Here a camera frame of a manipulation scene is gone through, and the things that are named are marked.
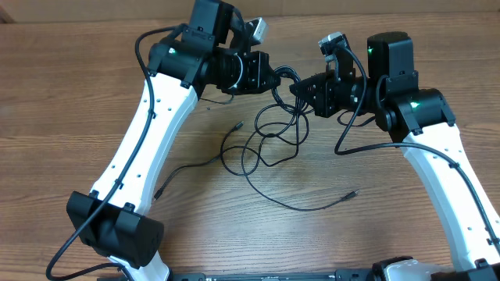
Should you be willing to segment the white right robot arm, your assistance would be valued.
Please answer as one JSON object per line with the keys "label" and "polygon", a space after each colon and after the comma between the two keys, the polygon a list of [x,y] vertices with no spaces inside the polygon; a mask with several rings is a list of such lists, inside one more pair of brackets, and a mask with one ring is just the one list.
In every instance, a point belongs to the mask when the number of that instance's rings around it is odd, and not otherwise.
{"label": "white right robot arm", "polygon": [[343,33],[327,35],[319,46],[325,71],[292,85],[291,93],[323,118],[341,110],[373,114],[422,181],[450,247],[451,267],[401,256],[373,264],[368,279],[498,279],[498,213],[466,156],[444,95],[419,86],[410,36],[392,31],[369,37],[366,66]]}

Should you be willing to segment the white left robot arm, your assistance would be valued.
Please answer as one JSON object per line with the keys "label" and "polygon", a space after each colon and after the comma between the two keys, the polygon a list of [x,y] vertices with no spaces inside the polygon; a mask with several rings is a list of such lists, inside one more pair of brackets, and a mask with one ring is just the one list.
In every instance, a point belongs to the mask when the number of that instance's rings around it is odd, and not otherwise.
{"label": "white left robot arm", "polygon": [[73,192],[66,205],[76,238],[122,279],[168,279],[159,256],[164,227],[148,217],[159,173],[206,86],[230,95],[278,86],[268,55],[255,50],[267,31],[264,19],[244,21],[231,4],[197,1],[190,20],[162,29],[141,61],[145,86],[120,146],[91,190]]}

